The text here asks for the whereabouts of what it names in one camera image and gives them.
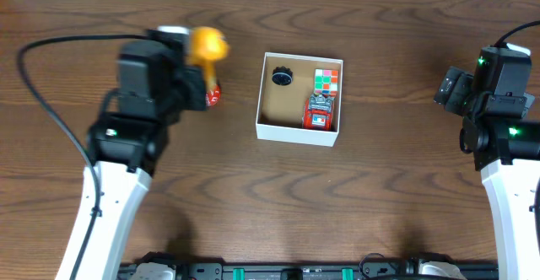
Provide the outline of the red number ball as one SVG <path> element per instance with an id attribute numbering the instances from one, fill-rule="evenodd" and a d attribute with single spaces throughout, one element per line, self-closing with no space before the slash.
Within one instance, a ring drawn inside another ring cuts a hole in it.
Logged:
<path id="1" fill-rule="evenodd" d="M 221 98 L 221 88 L 216 84 L 211 90 L 206 93 L 207 107 L 215 106 Z"/>

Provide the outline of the orange dinosaur toy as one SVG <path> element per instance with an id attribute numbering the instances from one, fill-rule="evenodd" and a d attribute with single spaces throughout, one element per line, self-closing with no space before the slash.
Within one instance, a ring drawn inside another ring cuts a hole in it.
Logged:
<path id="1" fill-rule="evenodd" d="M 217 88 L 215 63 L 225 59 L 229 50 L 229 43 L 222 31 L 205 26 L 191 29 L 188 63 L 202 69 L 207 92 Z"/>

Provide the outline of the black round knob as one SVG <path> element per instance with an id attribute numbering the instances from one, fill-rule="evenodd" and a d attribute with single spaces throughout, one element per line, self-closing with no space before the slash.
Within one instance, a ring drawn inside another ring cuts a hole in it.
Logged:
<path id="1" fill-rule="evenodd" d="M 273 69 L 272 81 L 276 85 L 287 86 L 293 82 L 294 74 L 288 67 L 276 67 Z"/>

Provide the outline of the white cardboard box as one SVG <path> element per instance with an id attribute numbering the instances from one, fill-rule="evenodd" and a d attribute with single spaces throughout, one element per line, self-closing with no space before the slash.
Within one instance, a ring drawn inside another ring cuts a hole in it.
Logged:
<path id="1" fill-rule="evenodd" d="M 292 71 L 291 84 L 280 86 L 272 81 L 276 67 Z M 337 72 L 337 97 L 328 131 L 302 127 L 302 116 L 306 101 L 314 90 L 317 69 Z M 340 59 L 267 52 L 262 65 L 255 119 L 257 137 L 286 143 L 333 146 L 340 132 L 342 85 L 343 61 Z"/>

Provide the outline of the red toy robot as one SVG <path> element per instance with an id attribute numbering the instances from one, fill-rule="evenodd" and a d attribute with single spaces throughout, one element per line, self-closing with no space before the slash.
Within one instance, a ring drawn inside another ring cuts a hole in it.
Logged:
<path id="1" fill-rule="evenodd" d="M 334 99 L 323 94 L 312 94 L 305 102 L 302 127 L 309 130 L 330 131 Z"/>

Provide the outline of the multicoloured puzzle cube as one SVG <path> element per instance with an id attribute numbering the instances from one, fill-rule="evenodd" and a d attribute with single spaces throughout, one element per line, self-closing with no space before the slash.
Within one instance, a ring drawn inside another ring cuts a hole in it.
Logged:
<path id="1" fill-rule="evenodd" d="M 339 91 L 339 71 L 317 68 L 314 74 L 314 93 L 336 97 Z"/>

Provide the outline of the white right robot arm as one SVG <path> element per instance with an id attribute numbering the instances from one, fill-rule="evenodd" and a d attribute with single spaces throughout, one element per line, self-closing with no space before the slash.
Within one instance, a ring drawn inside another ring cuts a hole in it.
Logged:
<path id="1" fill-rule="evenodd" d="M 474 73 L 450 67 L 435 103 L 462 118 L 460 150 L 472 154 L 489 199 L 501 279 L 539 277 L 539 124 L 527 119 L 531 52 L 482 48 Z"/>

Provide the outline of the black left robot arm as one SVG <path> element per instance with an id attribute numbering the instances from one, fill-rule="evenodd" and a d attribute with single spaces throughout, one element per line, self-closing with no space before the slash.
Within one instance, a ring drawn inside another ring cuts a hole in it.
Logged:
<path id="1" fill-rule="evenodd" d="M 203 68 L 188 58 L 196 31 L 162 26 L 126 43 L 117 88 L 87 134 L 90 164 L 59 279 L 113 279 L 137 210 L 184 110 L 207 107 Z"/>

